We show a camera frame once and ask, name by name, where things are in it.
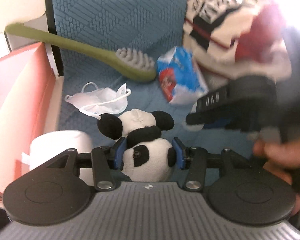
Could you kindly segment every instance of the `snack bag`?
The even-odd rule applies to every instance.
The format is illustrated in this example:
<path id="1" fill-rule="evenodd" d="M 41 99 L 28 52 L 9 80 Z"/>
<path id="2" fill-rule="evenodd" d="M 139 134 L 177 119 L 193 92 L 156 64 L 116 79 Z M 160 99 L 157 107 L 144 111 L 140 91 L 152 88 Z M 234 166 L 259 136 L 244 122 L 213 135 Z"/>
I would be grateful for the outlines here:
<path id="1" fill-rule="evenodd" d="M 208 93 L 208 87 L 192 62 L 192 53 L 184 47 L 174 47 L 158 58 L 161 89 L 170 104 L 193 104 Z"/>

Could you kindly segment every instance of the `green brush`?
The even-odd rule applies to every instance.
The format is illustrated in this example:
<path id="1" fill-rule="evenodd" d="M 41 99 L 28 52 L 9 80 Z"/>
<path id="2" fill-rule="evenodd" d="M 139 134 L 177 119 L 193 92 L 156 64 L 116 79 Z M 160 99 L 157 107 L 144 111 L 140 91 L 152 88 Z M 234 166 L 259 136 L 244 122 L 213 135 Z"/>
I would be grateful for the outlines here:
<path id="1" fill-rule="evenodd" d="M 147 82 L 156 77 L 154 61 L 141 51 L 131 49 L 118 49 L 117 52 L 99 49 L 82 42 L 74 41 L 58 35 L 40 31 L 14 23 L 6 26 L 5 32 L 16 36 L 42 41 L 63 49 L 73 50 L 102 62 L 119 71 L 123 76 L 135 81 Z"/>

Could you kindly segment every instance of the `mask ear loop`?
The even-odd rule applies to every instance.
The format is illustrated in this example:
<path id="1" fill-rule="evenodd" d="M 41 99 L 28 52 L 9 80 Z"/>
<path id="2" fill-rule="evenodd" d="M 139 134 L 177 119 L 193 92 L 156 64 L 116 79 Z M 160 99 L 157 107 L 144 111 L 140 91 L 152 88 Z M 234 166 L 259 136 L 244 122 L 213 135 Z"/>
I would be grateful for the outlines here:
<path id="1" fill-rule="evenodd" d="M 86 88 L 86 86 L 88 86 L 88 85 L 90 85 L 90 84 L 91 84 L 91 85 L 94 85 L 94 87 L 96 88 L 95 90 L 98 90 L 98 89 L 99 89 L 98 86 L 97 86 L 94 82 L 89 82 L 89 83 L 85 84 L 85 85 L 82 87 L 81 93 L 84 93 L 84 89 Z M 68 102 L 69 98 L 70 98 L 69 95 L 65 96 L 65 101 Z"/>
<path id="2" fill-rule="evenodd" d="M 123 98 L 128 97 L 130 94 L 131 94 L 131 90 L 130 90 L 129 88 L 127 88 L 126 94 L 125 94 L 125 95 L 122 95 L 122 96 L 120 96 L 120 97 L 118 97 L 118 98 L 115 98 L 115 99 L 112 99 L 112 100 L 110 100 L 110 101 L 106 101 L 106 102 L 102 102 L 102 103 L 96 103 L 96 104 L 91 104 L 91 105 L 83 106 L 83 107 L 81 107 L 81 108 L 79 109 L 79 111 L 80 111 L 81 113 L 83 113 L 83 114 L 86 114 L 86 115 L 88 115 L 88 116 L 95 117 L 95 118 L 97 118 L 97 119 L 100 120 L 100 119 L 101 119 L 101 116 L 100 116 L 100 115 L 95 114 L 95 113 L 88 112 L 88 111 L 85 110 L 85 109 L 86 109 L 87 107 L 90 107 L 90 106 L 100 106 L 100 105 L 104 105 L 104 104 L 108 104 L 108 103 L 113 103 L 113 102 L 116 102 L 116 101 L 118 101 L 118 100 L 120 100 L 120 99 L 123 99 Z"/>

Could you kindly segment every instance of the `brush bristle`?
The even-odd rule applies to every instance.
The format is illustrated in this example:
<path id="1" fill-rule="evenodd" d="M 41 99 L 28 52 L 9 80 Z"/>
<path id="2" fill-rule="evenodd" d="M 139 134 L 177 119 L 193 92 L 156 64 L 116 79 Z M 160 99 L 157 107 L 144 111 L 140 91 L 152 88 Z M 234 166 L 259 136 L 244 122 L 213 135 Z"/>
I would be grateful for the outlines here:
<path id="1" fill-rule="evenodd" d="M 147 54 L 143 54 L 142 51 L 131 49 L 118 49 L 115 53 L 116 56 L 124 61 L 130 67 L 140 70 L 152 70 L 154 69 L 154 60 Z"/>

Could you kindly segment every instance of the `gray ribbed plate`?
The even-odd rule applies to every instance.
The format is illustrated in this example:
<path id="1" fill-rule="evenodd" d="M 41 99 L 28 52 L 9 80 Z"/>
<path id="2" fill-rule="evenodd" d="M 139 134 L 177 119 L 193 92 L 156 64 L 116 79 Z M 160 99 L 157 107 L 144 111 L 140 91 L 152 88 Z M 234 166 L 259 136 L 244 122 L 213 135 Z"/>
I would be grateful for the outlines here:
<path id="1" fill-rule="evenodd" d="M 114 191 L 97 193 L 68 222 L 47 227 L 10 223 L 0 240 L 12 239 L 291 240 L 300 239 L 300 232 L 286 221 L 260 228 L 234 224 L 215 214 L 199 193 L 183 191 L 175 182 L 123 182 Z"/>

